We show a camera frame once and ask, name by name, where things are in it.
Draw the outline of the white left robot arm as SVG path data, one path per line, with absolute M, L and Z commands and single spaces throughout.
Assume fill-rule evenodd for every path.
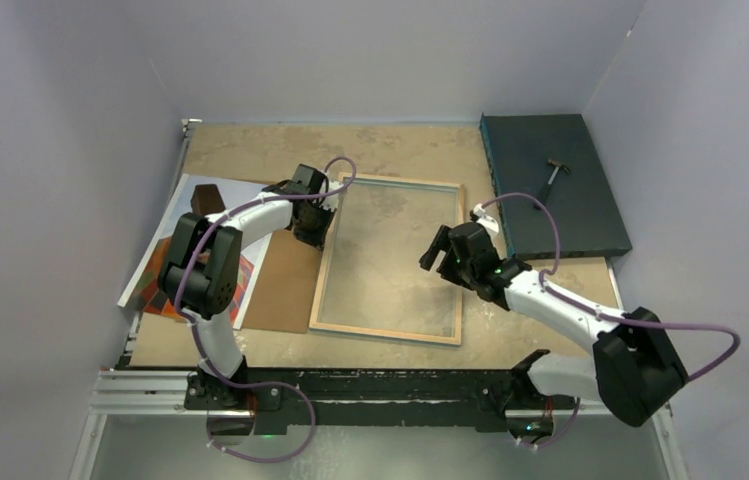
M 316 254 L 310 305 L 293 300 L 292 278 L 308 268 L 297 256 L 282 264 L 269 294 L 282 316 L 302 315 L 309 328 L 457 347 L 463 296 L 419 264 L 439 226 L 464 217 L 454 183 L 358 173 L 331 179 L 299 165 L 286 180 L 221 213 L 186 212 L 174 228 L 158 285 L 185 320 L 198 362 L 188 378 L 189 409 L 234 409 L 248 396 L 275 410 L 293 395 L 309 401 L 408 400 L 433 396 L 441 374 L 417 368 L 255 367 L 241 351 L 229 317 L 241 253 L 277 233 Z

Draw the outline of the brown backing board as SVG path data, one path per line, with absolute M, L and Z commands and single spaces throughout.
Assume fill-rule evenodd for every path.
M 305 334 L 322 252 L 289 230 L 272 234 L 241 328 Z

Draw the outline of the dark grey flat box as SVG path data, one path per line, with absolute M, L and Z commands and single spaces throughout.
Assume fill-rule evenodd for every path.
M 482 116 L 483 140 L 501 230 L 519 259 L 618 257 L 632 249 L 596 147 L 580 114 Z M 565 163 L 545 205 L 548 159 Z

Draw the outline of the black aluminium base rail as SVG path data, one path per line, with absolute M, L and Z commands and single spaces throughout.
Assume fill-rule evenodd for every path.
M 291 426 L 466 427 L 521 431 L 535 416 L 596 405 L 639 427 L 677 391 L 654 368 L 593 362 L 539 350 L 509 369 L 247 367 L 232 385 L 195 370 L 115 370 L 93 390 L 94 411 L 189 415 L 214 429 L 283 435 Z

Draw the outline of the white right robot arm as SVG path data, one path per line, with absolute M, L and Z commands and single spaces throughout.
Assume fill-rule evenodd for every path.
M 551 396 L 599 401 L 624 424 L 639 427 L 691 379 L 653 312 L 587 303 L 531 265 L 500 257 L 477 222 L 441 226 L 419 265 L 587 351 L 585 357 L 536 351 L 514 367 L 511 392 L 523 406 Z

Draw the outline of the hot air balloon photo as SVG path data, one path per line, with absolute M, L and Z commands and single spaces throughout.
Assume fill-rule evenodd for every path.
M 178 219 L 188 212 L 200 215 L 223 213 L 254 198 L 266 185 L 265 181 L 182 175 L 174 188 L 153 239 L 128 281 L 117 305 L 129 310 L 158 314 L 179 321 L 181 317 L 176 313 L 168 297 L 158 287 L 158 276 Z M 230 305 L 230 320 L 236 330 L 243 326 L 245 312 L 255 290 L 270 240 L 271 237 L 266 236 L 242 249 L 238 279 L 233 289 Z

